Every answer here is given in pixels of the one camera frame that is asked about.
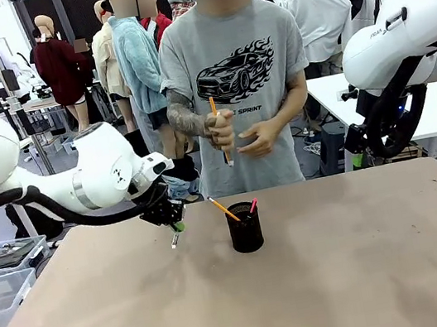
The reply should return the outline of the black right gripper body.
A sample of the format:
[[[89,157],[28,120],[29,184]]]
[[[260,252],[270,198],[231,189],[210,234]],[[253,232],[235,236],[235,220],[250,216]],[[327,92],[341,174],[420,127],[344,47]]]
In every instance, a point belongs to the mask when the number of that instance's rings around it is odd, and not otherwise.
[[[368,167],[368,148],[364,124],[351,124],[344,139],[344,150],[348,167],[352,170]]]

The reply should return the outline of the person's left hand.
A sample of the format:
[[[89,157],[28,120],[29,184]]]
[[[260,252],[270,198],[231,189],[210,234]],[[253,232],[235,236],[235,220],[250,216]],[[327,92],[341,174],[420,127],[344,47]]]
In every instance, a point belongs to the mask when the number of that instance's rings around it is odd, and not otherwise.
[[[238,147],[238,153],[246,154],[252,158],[264,157],[271,153],[280,133],[281,126],[274,119],[255,123],[245,132],[239,134],[239,139],[243,142],[248,141],[248,144]]]

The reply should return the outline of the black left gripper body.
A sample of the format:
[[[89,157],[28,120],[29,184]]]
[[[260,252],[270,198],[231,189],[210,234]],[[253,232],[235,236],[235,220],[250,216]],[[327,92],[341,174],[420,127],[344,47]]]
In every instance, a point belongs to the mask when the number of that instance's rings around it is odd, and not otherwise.
[[[184,202],[173,200],[168,195],[167,188],[160,188],[153,191],[146,209],[139,218],[156,226],[169,226],[182,222],[184,212]]]

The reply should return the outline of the person's right hand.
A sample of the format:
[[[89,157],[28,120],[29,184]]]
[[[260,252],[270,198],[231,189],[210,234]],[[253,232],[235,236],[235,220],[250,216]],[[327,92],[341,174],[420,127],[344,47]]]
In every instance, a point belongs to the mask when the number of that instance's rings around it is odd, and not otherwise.
[[[204,137],[212,147],[220,151],[231,151],[234,148],[234,129],[232,125],[233,111],[224,109],[216,114],[208,114],[204,121]]]

